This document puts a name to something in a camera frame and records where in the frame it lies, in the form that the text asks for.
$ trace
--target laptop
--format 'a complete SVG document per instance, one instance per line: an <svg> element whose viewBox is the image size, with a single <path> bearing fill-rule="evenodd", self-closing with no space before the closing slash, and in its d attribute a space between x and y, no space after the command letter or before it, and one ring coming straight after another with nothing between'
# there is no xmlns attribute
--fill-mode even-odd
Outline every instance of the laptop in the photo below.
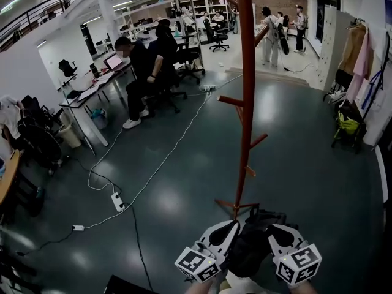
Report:
<svg viewBox="0 0 392 294"><path fill-rule="evenodd" d="M109 68L109 70L119 70L123 67L124 63L117 53L111 55L109 58L104 60L105 65Z"/></svg>

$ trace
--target white sneaker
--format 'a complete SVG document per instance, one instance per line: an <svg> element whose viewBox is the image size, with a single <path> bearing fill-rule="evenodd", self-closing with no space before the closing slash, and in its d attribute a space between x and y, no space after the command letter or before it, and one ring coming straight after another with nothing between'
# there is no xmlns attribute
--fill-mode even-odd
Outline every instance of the white sneaker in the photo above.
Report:
<svg viewBox="0 0 392 294"><path fill-rule="evenodd" d="M125 129L131 129L133 127L135 127L136 125L139 125L141 123L141 119L134 121L131 119L128 119L123 125L122 127Z"/></svg>
<svg viewBox="0 0 392 294"><path fill-rule="evenodd" d="M149 115L149 111L147 109L144 109L142 112L139 112L139 115L141 118L144 118L145 116Z"/></svg>

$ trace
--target computer monitor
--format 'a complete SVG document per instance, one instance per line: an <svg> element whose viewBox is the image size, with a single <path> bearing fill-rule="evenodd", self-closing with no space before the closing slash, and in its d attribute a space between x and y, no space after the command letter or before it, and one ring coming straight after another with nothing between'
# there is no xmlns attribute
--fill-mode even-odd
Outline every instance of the computer monitor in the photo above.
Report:
<svg viewBox="0 0 392 294"><path fill-rule="evenodd" d="M121 58L118 56L117 53L113 54L112 56L110 56L109 58L107 58L106 60L104 60L104 63L106 64L106 66L110 69L110 70L114 70L116 67L118 67L120 64L123 63L123 61L121 60Z"/></svg>

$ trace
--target white locker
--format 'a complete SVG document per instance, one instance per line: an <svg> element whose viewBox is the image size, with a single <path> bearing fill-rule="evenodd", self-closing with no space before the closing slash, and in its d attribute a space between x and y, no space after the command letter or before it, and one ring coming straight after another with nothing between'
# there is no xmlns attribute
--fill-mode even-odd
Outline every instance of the white locker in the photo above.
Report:
<svg viewBox="0 0 392 294"><path fill-rule="evenodd" d="M324 91L330 91L349 33L347 27L354 18L332 6L325 6L324 10L324 31L317 76Z"/></svg>

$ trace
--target white trash bin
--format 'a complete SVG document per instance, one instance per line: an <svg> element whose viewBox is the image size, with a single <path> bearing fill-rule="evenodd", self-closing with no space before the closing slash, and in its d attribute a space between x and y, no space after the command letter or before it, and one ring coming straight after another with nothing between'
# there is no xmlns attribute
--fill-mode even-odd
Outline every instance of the white trash bin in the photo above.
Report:
<svg viewBox="0 0 392 294"><path fill-rule="evenodd" d="M63 138L71 148L79 147L81 145L81 141L72 129L72 123L67 115L65 113L61 113L60 120L63 125L59 129L58 135Z"/></svg>

